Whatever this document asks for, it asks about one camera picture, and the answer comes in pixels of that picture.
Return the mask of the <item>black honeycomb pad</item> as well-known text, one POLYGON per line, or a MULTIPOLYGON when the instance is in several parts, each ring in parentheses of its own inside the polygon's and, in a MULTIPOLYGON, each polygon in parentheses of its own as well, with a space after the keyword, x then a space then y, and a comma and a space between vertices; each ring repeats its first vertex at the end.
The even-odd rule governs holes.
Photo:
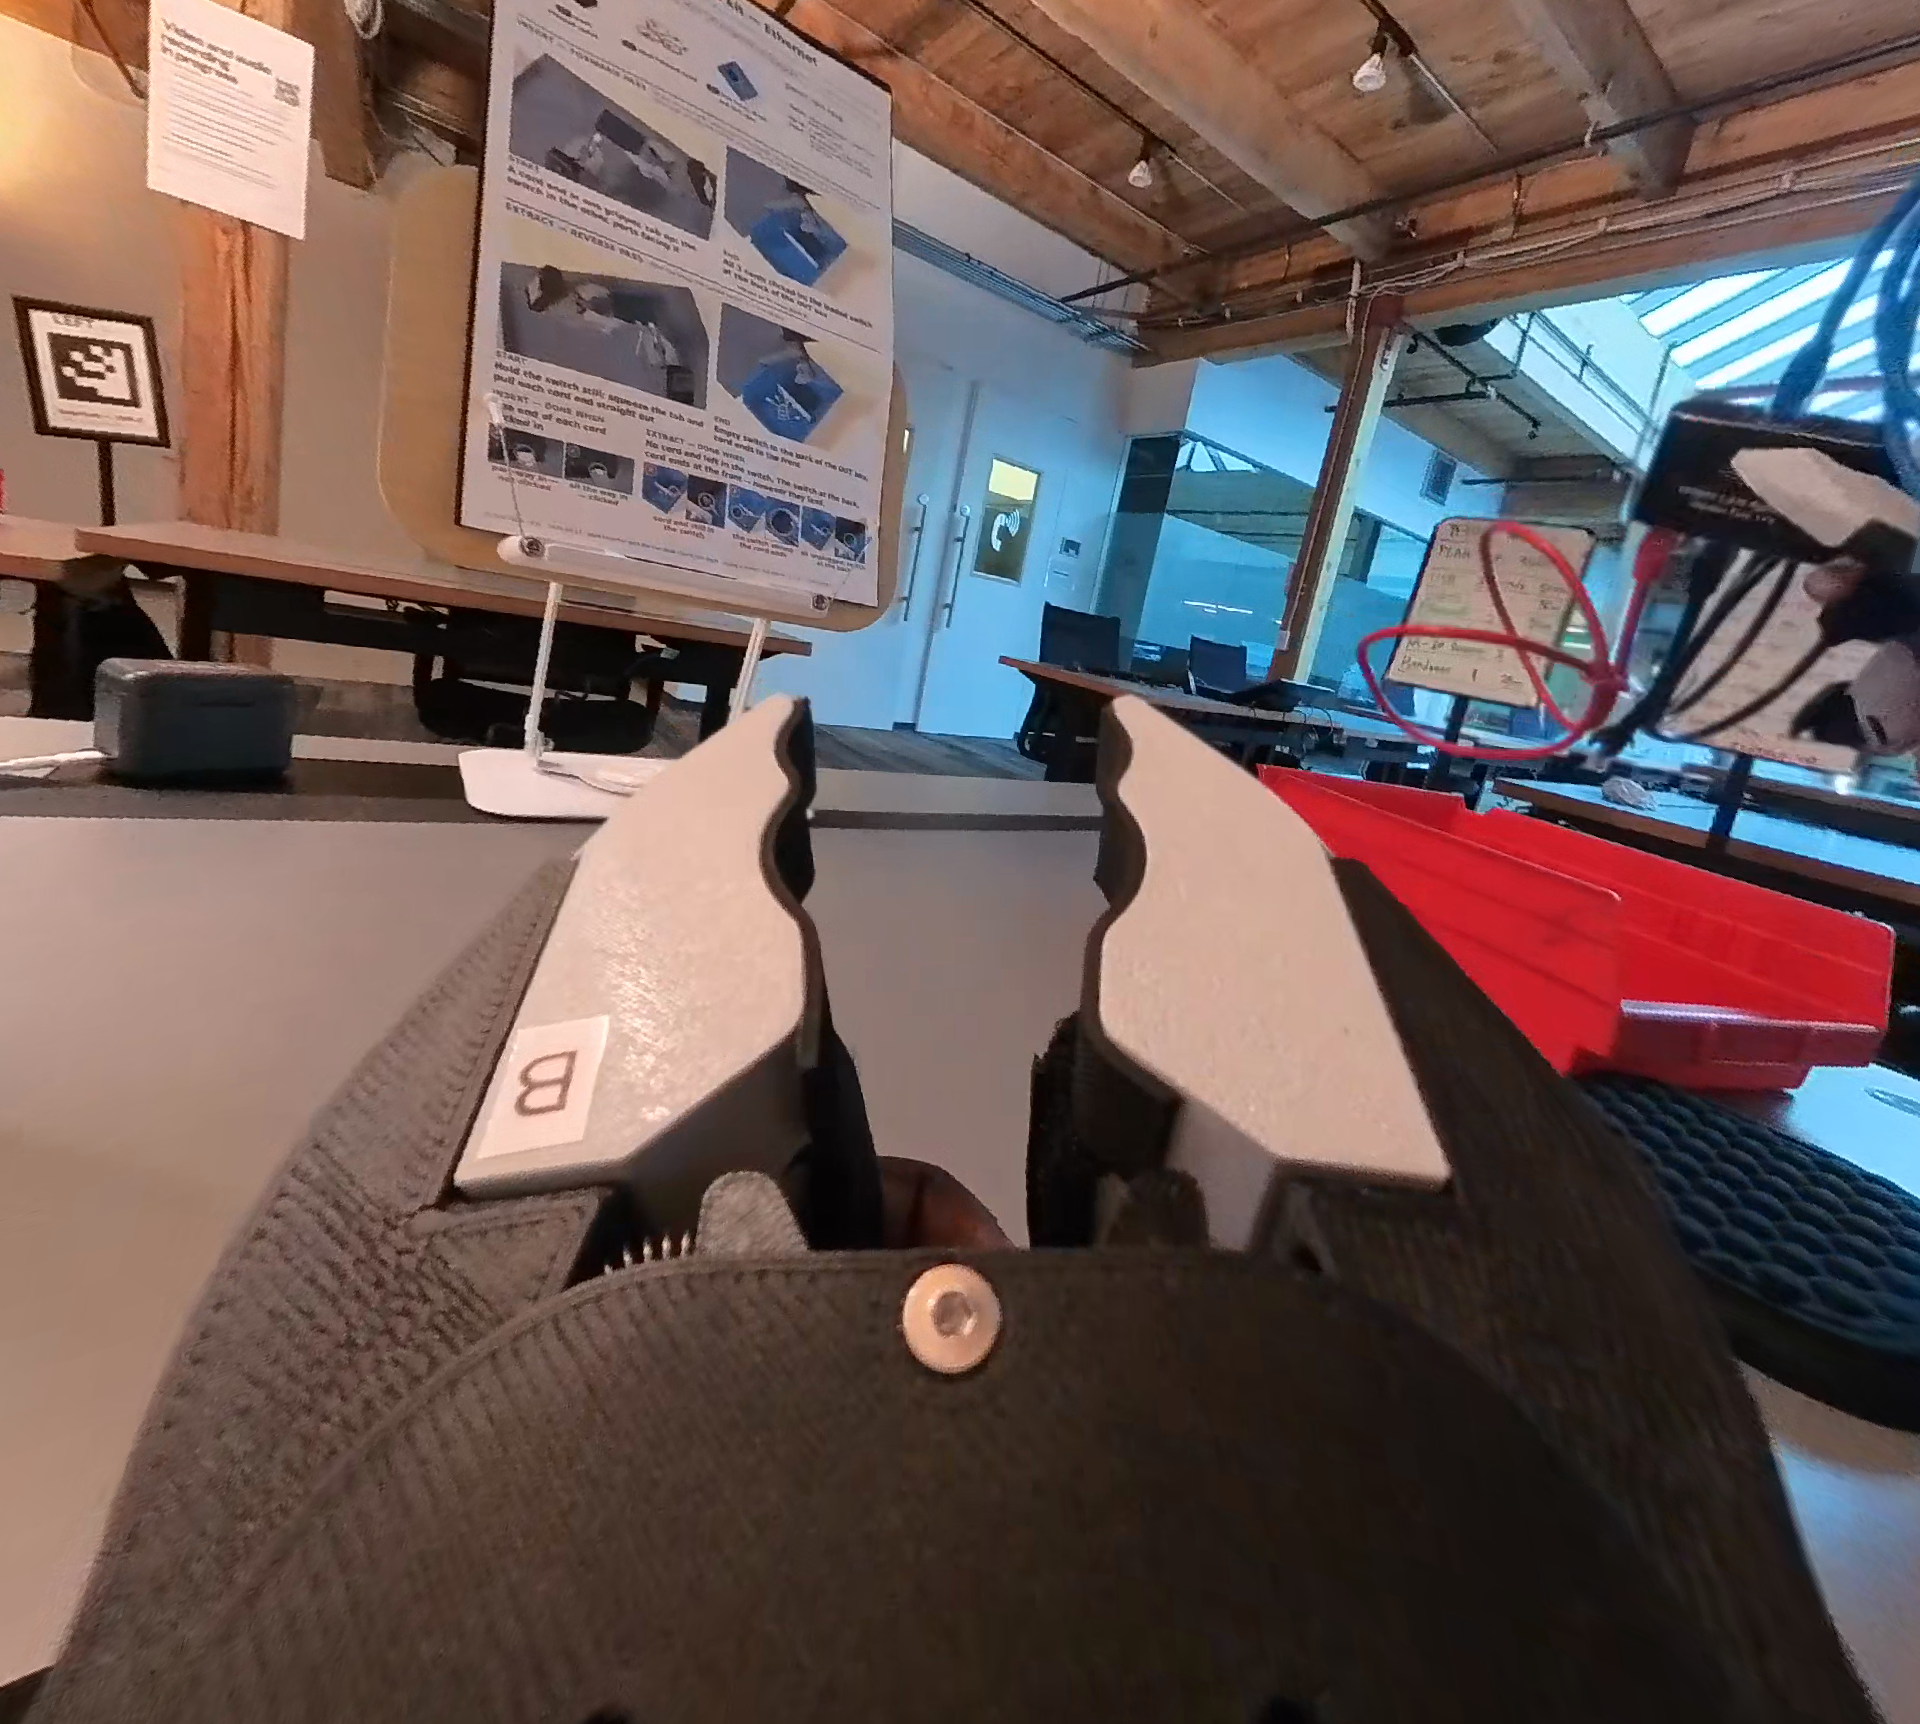
POLYGON ((1920 1204, 1703 1094, 1582 1075, 1649 1164, 1733 1353, 1857 1423, 1920 1430, 1920 1204))

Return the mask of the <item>wooden office desk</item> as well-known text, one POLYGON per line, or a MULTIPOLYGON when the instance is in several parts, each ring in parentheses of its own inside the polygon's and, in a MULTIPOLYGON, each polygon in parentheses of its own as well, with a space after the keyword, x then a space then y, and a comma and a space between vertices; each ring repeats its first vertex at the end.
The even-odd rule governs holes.
POLYGON ((1022 656, 998 656, 998 666, 1034 686, 1018 753, 1041 766, 1047 782, 1094 782, 1110 706, 1148 706, 1238 769, 1263 769, 1280 754, 1302 762, 1314 746, 1343 753, 1355 744, 1355 728, 1327 707, 1258 707, 1022 656))

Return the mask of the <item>black ethernet adapter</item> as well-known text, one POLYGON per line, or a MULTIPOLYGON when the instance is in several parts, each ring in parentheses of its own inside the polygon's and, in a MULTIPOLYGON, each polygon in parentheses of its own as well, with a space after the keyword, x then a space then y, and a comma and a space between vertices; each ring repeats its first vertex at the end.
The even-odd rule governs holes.
POLYGON ((1866 421, 1828 413, 1761 413, 1743 400, 1695 399, 1668 408, 1635 493, 1630 518, 1700 543, 1733 543, 1786 560, 1828 555, 1744 488, 1751 448, 1824 448, 1838 466, 1898 482, 1884 437, 1866 421))

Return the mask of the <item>marker tag sign on pole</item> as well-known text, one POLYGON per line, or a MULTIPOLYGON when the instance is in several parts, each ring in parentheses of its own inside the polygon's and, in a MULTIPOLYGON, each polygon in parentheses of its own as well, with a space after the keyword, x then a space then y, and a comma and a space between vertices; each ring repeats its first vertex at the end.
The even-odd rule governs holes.
POLYGON ((14 293, 14 326, 33 437, 96 448, 99 519, 115 529, 115 452, 174 444, 159 326, 25 293, 14 293))

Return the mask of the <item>handwritten breaks whiteboard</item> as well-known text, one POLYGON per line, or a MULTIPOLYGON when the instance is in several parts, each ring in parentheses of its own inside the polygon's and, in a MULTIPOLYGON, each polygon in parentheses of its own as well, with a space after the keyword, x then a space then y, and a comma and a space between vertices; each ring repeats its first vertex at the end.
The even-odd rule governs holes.
POLYGON ((1806 594, 1813 562, 1759 552, 1703 552, 1703 596, 1675 630, 1661 680, 1644 696, 1661 744, 1726 762, 1712 801, 1712 849, 1733 846, 1739 821, 1761 769, 1789 769, 1824 785, 1857 785, 1866 754, 1791 738, 1791 712, 1831 683, 1846 683, 1869 644, 1824 644, 1819 605, 1806 594))

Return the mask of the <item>wooden support post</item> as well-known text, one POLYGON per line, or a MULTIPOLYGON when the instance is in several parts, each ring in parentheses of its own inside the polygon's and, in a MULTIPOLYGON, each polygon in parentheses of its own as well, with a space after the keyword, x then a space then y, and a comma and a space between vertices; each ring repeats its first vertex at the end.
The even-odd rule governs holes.
POLYGON ((1314 482, 1302 552, 1290 573, 1280 639, 1267 680, 1305 683, 1327 626, 1356 482, 1379 440, 1389 389, 1403 353, 1403 297, 1374 293, 1355 327, 1331 437, 1314 482))

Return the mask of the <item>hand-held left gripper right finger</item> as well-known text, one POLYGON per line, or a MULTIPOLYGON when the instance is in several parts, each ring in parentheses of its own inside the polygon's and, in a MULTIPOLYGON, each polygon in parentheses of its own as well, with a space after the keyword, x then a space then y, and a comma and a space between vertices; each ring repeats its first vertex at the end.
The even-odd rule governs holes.
POLYGON ((1095 1204, 1165 1189, 1263 1245, 1297 1181, 1450 1189, 1374 960, 1314 829, 1146 700, 1095 734, 1103 920, 1082 989, 1095 1204))

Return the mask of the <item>white paper notice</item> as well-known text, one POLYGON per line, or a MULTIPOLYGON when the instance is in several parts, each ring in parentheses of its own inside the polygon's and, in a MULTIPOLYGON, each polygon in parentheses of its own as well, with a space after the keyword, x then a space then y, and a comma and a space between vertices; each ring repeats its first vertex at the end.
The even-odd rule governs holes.
POLYGON ((144 188, 308 236, 318 51, 212 0, 148 0, 144 188))

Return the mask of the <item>instruction board with white stand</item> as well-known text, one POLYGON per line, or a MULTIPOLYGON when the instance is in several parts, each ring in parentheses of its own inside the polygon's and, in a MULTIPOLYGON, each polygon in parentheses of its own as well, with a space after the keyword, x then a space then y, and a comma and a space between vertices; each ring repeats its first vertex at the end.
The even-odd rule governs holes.
POLYGON ((893 88, 752 0, 493 0, 477 167, 394 232, 382 495, 469 578, 658 613, 704 693, 896 603, 893 88))

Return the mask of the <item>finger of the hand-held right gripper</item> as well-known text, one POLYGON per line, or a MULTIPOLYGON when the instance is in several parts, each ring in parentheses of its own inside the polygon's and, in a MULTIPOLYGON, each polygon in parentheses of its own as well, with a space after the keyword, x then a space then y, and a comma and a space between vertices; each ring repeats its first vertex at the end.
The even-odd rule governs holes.
POLYGON ((1744 488, 1828 555, 1913 562, 1920 509, 1907 488, 1838 466, 1824 448, 1751 448, 1744 488))

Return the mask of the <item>wooden work table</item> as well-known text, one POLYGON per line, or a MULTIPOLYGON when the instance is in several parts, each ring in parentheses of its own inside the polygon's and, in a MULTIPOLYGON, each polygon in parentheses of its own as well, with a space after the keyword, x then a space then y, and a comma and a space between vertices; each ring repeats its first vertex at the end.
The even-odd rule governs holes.
MULTIPOLYGON (((252 639, 406 654, 417 721, 436 734, 505 726, 535 686, 543 588, 473 578, 401 578, 210 527, 83 529, 86 555, 180 584, 180 660, 244 660, 252 639)), ((617 734, 649 728, 663 693, 699 686, 699 734, 729 721, 752 626, 698 624, 686 605, 593 605, 569 584, 547 686, 619 706, 617 734)))

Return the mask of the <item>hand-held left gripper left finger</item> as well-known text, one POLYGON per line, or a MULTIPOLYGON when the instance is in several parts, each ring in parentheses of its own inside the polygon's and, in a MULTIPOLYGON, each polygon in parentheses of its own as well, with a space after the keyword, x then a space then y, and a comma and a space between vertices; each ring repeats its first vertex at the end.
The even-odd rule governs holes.
POLYGON ((807 1222, 825 956, 801 910, 813 712, 774 696, 617 801, 578 855, 452 1189, 619 1189, 644 1239, 758 1175, 807 1222))

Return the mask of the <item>handwritten list whiteboard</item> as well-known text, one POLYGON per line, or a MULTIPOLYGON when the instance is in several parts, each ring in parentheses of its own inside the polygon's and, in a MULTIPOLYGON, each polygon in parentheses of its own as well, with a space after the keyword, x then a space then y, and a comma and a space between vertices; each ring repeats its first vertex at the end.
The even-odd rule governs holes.
POLYGON ((1450 762, 1569 753, 1604 660, 1590 552, 1595 539, 1566 527, 1443 519, 1403 613, 1361 644, 1385 718, 1450 762))

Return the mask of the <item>black box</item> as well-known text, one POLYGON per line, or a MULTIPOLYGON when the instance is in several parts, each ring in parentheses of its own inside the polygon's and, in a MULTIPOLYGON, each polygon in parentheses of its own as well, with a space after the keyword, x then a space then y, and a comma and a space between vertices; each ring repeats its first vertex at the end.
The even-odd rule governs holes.
POLYGON ((144 791, 266 791, 293 766, 299 686, 262 666, 108 656, 96 670, 96 753, 144 791))

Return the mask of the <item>yellow phone sign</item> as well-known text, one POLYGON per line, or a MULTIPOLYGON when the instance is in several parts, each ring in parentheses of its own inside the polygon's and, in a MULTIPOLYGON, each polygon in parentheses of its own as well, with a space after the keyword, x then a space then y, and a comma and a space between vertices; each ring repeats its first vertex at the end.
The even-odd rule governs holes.
POLYGON ((1039 534, 1041 472, 994 456, 980 488, 974 578, 1022 584, 1039 534))

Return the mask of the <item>wide wooden post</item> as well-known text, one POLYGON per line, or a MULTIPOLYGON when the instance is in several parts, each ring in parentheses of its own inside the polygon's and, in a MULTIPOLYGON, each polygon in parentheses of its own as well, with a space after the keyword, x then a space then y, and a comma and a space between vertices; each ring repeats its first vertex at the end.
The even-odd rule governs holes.
MULTIPOLYGON (((293 36, 293 0, 212 0, 293 36)), ((180 513, 268 539, 282 527, 291 254, 274 232, 185 199, 180 232, 180 513)))

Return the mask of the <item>red plastic bin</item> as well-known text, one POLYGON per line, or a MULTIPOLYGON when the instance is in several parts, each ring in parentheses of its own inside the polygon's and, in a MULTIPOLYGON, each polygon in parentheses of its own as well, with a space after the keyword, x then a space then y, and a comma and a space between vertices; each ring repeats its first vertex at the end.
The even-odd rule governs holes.
POLYGON ((1564 1075, 1789 1094, 1869 1068, 1894 929, 1456 792, 1258 769, 1564 1075))

